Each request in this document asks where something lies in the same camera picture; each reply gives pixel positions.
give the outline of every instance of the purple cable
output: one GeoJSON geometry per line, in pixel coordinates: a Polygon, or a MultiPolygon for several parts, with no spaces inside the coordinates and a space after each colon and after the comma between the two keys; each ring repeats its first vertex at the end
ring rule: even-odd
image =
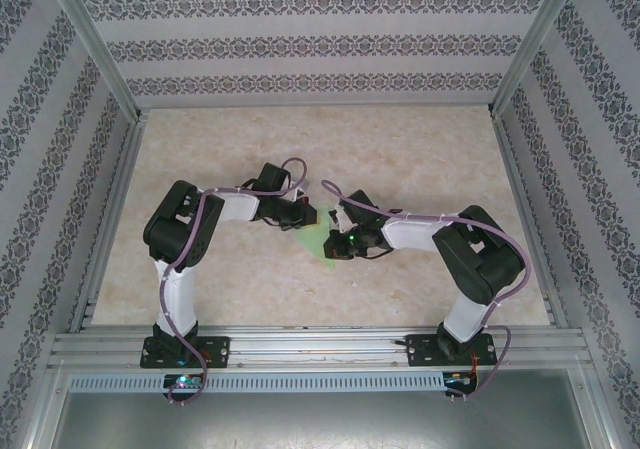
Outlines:
{"type": "MultiPolygon", "coordinates": [[[[342,191],[340,190],[340,188],[336,184],[331,182],[331,181],[327,181],[326,179],[323,179],[322,181],[320,181],[320,184],[327,191],[329,191],[331,194],[333,194],[334,196],[336,196],[338,199],[340,199],[342,201],[348,202],[349,204],[353,204],[354,206],[357,206],[357,207],[361,207],[362,209],[366,209],[368,211],[375,212],[376,214],[380,214],[382,216],[386,216],[386,217],[394,218],[394,219],[401,219],[401,217],[398,217],[398,216],[402,216],[402,214],[394,214],[393,212],[382,211],[382,210],[377,209],[375,207],[367,206],[366,204],[363,204],[363,203],[358,202],[358,201],[354,201],[353,199],[344,196],[342,194],[342,191]]],[[[482,318],[482,321],[480,321],[480,324],[482,326],[486,325],[487,321],[489,320],[489,317],[491,317],[491,314],[493,314],[493,311],[495,311],[496,307],[498,307],[498,304],[500,303],[500,301],[503,301],[507,297],[510,297],[510,296],[514,295],[515,293],[519,292],[527,284],[527,282],[529,281],[529,278],[531,277],[531,262],[529,260],[529,256],[525,252],[525,250],[511,236],[509,236],[508,234],[506,234],[505,232],[503,232],[503,231],[501,231],[499,229],[496,229],[493,226],[489,226],[488,224],[484,224],[482,222],[472,221],[471,219],[464,219],[462,217],[457,217],[457,216],[420,216],[420,215],[411,215],[411,214],[409,214],[409,215],[406,215],[405,219],[408,220],[408,221],[425,221],[425,222],[445,221],[445,222],[458,222],[458,223],[461,223],[461,224],[468,224],[470,226],[478,227],[478,228],[483,229],[485,231],[491,232],[491,233],[497,235],[498,237],[501,237],[502,239],[507,241],[507,243],[509,243],[516,251],[518,251],[518,254],[520,254],[520,257],[522,258],[522,260],[524,262],[524,271],[525,271],[524,272],[524,277],[522,278],[520,283],[518,285],[516,285],[513,289],[511,289],[510,291],[504,293],[503,295],[498,296],[498,297],[495,298],[495,300],[493,301],[493,303],[491,304],[491,306],[487,310],[486,314],[482,318]]],[[[489,382],[491,382],[491,380],[495,376],[498,368],[500,367],[500,364],[502,364],[502,361],[504,360],[504,357],[506,356],[507,351],[509,350],[509,346],[511,344],[511,331],[509,330],[509,328],[507,326],[496,325],[496,326],[485,326],[485,327],[487,329],[502,329],[502,330],[504,330],[507,333],[507,342],[505,343],[504,349],[502,349],[502,352],[500,353],[500,357],[498,357],[498,360],[496,361],[496,364],[493,366],[493,369],[491,369],[491,372],[487,376],[487,379],[470,396],[466,397],[465,400],[470,399],[472,396],[475,397],[476,394],[478,394],[482,390],[484,390],[484,388],[489,384],[489,382]]]]}
{"type": "Polygon", "coordinates": [[[482,385],[480,387],[476,388],[475,391],[473,391],[471,394],[469,394],[467,396],[467,399],[472,399],[472,398],[476,397],[478,394],[480,394],[489,385],[491,380],[496,375],[496,372],[498,372],[498,368],[500,367],[500,364],[502,364],[502,361],[504,360],[504,356],[507,355],[507,351],[509,350],[509,346],[511,345],[511,330],[507,326],[503,326],[503,325],[487,326],[487,329],[489,329],[489,330],[502,329],[504,332],[507,333],[507,340],[504,343],[504,347],[502,348],[502,352],[500,353],[500,356],[498,357],[498,360],[496,361],[495,365],[493,366],[493,369],[491,369],[491,372],[489,373],[487,378],[484,380],[484,382],[482,383],[482,385]]]}
{"type": "MultiPolygon", "coordinates": [[[[282,163],[282,167],[284,168],[287,164],[294,161],[302,164],[302,176],[300,176],[300,179],[298,180],[298,182],[296,182],[293,186],[288,187],[287,189],[283,189],[280,191],[265,192],[265,191],[252,191],[250,189],[237,188],[237,187],[233,187],[233,188],[218,187],[218,188],[207,189],[206,191],[203,191],[202,194],[200,195],[200,202],[198,204],[198,210],[195,215],[193,227],[191,229],[191,234],[189,234],[189,238],[187,239],[186,244],[182,248],[182,252],[178,256],[178,258],[174,262],[169,264],[167,268],[164,270],[164,273],[162,274],[162,279],[160,281],[160,307],[162,308],[162,313],[164,314],[167,324],[173,331],[174,336],[182,343],[182,345],[184,345],[189,350],[189,352],[191,352],[194,356],[196,356],[196,359],[198,359],[198,362],[202,367],[202,382],[200,383],[200,387],[189,398],[185,399],[184,401],[180,401],[181,406],[184,406],[186,404],[189,404],[195,401],[198,397],[200,397],[200,394],[202,394],[202,392],[204,391],[204,388],[207,383],[207,361],[205,361],[204,357],[202,357],[202,355],[198,352],[198,350],[195,347],[193,347],[191,344],[189,344],[189,341],[187,341],[182,336],[182,334],[180,334],[180,331],[178,330],[175,323],[173,322],[173,319],[171,319],[171,314],[169,314],[169,309],[167,308],[167,301],[165,301],[165,298],[164,298],[165,286],[167,283],[167,279],[169,278],[169,274],[173,269],[179,266],[182,263],[182,261],[184,261],[184,259],[187,257],[187,254],[189,253],[189,250],[193,245],[193,241],[195,240],[198,234],[198,229],[200,228],[200,222],[202,220],[202,213],[204,212],[204,203],[208,196],[215,193],[229,193],[229,192],[249,194],[252,196],[282,196],[288,192],[296,190],[298,187],[300,187],[300,185],[306,179],[307,163],[303,159],[299,157],[290,157],[289,159],[287,159],[282,163]]],[[[175,390],[175,388],[176,386],[174,384],[169,388],[169,393],[167,394],[167,398],[169,399],[169,403],[171,404],[176,402],[175,399],[173,399],[172,397],[173,391],[175,390]]]]}

